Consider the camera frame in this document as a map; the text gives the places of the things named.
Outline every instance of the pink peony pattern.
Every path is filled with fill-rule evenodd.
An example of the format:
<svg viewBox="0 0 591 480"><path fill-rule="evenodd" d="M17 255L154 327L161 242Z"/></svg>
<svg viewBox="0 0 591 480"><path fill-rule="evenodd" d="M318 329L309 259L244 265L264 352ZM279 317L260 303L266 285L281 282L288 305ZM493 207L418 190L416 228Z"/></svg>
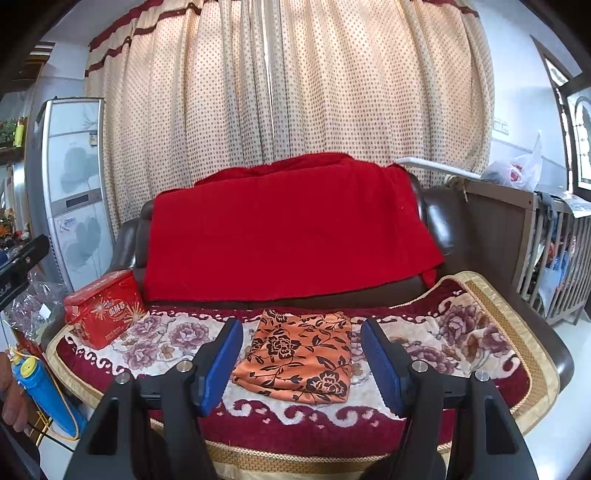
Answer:
<svg viewBox="0 0 591 480"><path fill-rule="evenodd" d="M158 358L158 345L150 340L135 342L123 354L123 359L132 370L151 367Z"/></svg>
<svg viewBox="0 0 591 480"><path fill-rule="evenodd" d="M511 349L507 338L499 332L494 323L490 323L484 330L480 347L484 351L489 351L495 357L502 357Z"/></svg>
<svg viewBox="0 0 591 480"><path fill-rule="evenodd" d="M183 353L192 353L198 346L210 341L209 328L197 322L177 325L169 334L170 344L180 348Z"/></svg>
<svg viewBox="0 0 591 480"><path fill-rule="evenodd" d="M463 307L453 305L447 312L437 319L439 335L445 338L448 345L461 346L470 332L482 328L488 323L476 304Z"/></svg>
<svg viewBox="0 0 591 480"><path fill-rule="evenodd" d="M447 355L431 346L411 345L407 352L413 360L425 360L441 374L451 375L454 370Z"/></svg>
<svg viewBox="0 0 591 480"><path fill-rule="evenodd" d="M162 317L149 315L134 323L128 334L138 339L154 339L159 335L158 327L160 325L162 325Z"/></svg>

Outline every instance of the red floral blanket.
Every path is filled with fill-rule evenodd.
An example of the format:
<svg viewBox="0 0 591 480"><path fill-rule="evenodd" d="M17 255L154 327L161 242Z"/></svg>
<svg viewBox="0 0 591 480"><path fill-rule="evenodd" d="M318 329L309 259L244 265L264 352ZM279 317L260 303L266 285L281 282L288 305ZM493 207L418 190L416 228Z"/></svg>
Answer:
<svg viewBox="0 0 591 480"><path fill-rule="evenodd" d="M134 375L165 372L215 338L230 316L243 322L245 336L238 364L250 353L262 316L282 314L289 319L303 313L296 309L152 309L101 351L83 346L65 330L50 345L48 360L67 386L96 404L113 375L124 369ZM467 376L476 369L487 371L522 429L538 421L558 393L556 370L541 346L477 274L446 277L409 304L344 309L343 313L352 323L347 401L305 405L229 382L220 405L208 418L200 419L222 476L234 478L230 467L310 475L322 470L360 471L397 448L404 421L385 407L361 348L359 331L369 317L378 319L390 340L404 345L414 359L424 359L442 373ZM444 412L442 452L449 449L453 423L453 412ZM259 464L262 459L266 466Z"/></svg>

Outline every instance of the red box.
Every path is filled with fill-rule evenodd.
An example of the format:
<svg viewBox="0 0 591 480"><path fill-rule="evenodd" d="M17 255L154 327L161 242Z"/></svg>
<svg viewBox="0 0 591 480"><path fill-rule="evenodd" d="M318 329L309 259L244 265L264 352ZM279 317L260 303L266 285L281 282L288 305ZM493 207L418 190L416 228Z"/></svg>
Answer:
<svg viewBox="0 0 591 480"><path fill-rule="evenodd" d="M66 322L82 342L106 347L145 315L144 303L131 270L103 275L64 299Z"/></svg>

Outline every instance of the window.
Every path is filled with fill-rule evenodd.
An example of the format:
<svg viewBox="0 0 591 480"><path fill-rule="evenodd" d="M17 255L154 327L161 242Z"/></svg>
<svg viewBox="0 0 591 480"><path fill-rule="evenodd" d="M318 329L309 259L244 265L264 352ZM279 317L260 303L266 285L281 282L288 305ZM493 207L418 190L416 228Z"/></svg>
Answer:
<svg viewBox="0 0 591 480"><path fill-rule="evenodd" d="M562 127L562 137L564 140L564 154L566 156L568 175L567 185L569 188L569 192L572 192L573 153L570 143L569 117L567 114L567 109L565 107L566 100L560 93L560 87L568 83L569 80L571 80L573 77L569 73L569 71L558 61L558 59L554 55L552 55L552 53L546 47L544 47L534 37L532 37L532 40L534 41L534 44L538 49L540 56L542 57L546 73L548 74L548 78L550 79L550 83L552 85L552 90L554 90L554 98L556 99L556 107L558 107L558 114L560 115L560 126Z"/></svg>
<svg viewBox="0 0 591 480"><path fill-rule="evenodd" d="M591 139L591 88L587 87L569 95L568 107L573 124L576 151L577 187L591 190L591 163L589 140Z"/></svg>

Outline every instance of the blue spray bottle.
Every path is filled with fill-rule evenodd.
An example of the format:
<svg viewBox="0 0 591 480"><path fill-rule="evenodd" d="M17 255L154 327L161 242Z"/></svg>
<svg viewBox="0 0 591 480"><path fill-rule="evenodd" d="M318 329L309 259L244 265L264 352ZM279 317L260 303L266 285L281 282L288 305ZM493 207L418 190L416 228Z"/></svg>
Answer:
<svg viewBox="0 0 591 480"><path fill-rule="evenodd" d="M78 438L82 435L82 431L86 427L86 419L67 398L64 397L62 400L58 389L40 360L29 357L16 364L13 371L27 393L70 437L76 436L76 425L72 416L78 425ZM72 415L68 412L64 401L67 402Z"/></svg>

